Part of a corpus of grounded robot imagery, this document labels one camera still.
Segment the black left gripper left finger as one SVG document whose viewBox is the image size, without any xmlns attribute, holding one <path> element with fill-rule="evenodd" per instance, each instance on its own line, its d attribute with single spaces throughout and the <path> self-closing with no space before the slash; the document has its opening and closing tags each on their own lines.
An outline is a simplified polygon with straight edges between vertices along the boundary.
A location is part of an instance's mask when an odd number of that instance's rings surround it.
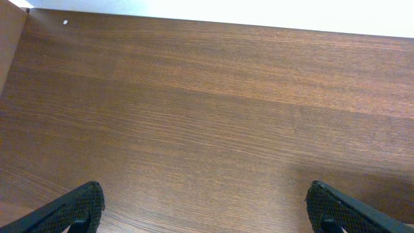
<svg viewBox="0 0 414 233">
<path fill-rule="evenodd" d="M 102 187 L 89 181 L 3 227 L 1 232 L 86 232 L 98 230 L 105 199 Z"/>
</svg>

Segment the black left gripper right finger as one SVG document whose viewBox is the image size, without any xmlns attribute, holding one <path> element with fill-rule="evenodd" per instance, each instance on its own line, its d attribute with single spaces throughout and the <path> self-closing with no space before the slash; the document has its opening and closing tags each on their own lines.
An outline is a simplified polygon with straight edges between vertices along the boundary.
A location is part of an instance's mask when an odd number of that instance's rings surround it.
<svg viewBox="0 0 414 233">
<path fill-rule="evenodd" d="M 345 195 L 322 181 L 313 181 L 306 196 L 307 214 L 315 233 L 413 233 L 402 223 Z"/>
</svg>

